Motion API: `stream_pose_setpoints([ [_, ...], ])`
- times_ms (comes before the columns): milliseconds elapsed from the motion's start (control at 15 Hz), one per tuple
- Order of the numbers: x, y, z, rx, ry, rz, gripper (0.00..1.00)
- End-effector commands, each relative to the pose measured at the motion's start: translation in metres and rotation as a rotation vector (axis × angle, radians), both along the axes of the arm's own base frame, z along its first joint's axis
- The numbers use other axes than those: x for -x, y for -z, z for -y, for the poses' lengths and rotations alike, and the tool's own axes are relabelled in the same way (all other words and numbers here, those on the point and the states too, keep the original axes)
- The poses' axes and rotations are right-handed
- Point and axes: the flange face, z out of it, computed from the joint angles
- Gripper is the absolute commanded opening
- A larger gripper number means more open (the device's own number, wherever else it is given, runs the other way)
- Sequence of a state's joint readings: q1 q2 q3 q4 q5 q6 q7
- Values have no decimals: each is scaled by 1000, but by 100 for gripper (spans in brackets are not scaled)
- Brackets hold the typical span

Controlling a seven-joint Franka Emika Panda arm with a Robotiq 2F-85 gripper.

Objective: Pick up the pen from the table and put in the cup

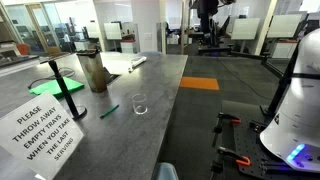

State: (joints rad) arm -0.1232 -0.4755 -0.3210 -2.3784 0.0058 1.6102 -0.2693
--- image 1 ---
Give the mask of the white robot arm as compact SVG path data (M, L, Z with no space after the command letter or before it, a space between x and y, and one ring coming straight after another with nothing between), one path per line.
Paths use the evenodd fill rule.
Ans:
M320 172L320 29L299 43L291 83L269 125L264 147L297 171Z

